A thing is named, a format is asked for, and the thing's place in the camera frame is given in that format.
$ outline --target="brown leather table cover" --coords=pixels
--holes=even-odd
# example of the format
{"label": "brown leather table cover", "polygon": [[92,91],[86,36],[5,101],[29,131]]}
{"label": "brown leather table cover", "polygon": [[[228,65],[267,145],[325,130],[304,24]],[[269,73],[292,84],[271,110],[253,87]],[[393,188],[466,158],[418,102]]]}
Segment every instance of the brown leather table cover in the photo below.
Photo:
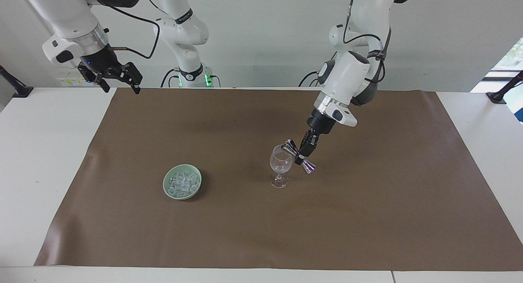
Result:
{"label": "brown leather table cover", "polygon": [[[435,93],[351,109],[290,184],[272,148],[308,129],[318,92],[118,89],[35,265],[523,270],[523,247]],[[170,168],[198,167],[188,201]]]}

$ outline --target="black band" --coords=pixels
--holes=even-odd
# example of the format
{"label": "black band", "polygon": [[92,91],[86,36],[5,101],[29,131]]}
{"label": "black band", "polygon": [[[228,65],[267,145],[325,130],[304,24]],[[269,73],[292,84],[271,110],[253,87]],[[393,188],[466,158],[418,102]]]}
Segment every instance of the black band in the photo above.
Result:
{"label": "black band", "polygon": [[193,72],[185,72],[183,70],[180,69],[180,74],[185,78],[185,80],[188,80],[188,81],[193,81],[193,80],[196,80],[196,77],[199,76],[201,73],[203,72],[203,64],[200,64],[200,68],[198,68],[197,70],[193,71]]}
{"label": "black band", "polygon": [[177,20],[174,20],[176,24],[182,24],[186,22],[189,18],[192,16],[192,9],[189,9],[187,13],[185,13],[182,17],[178,18]]}

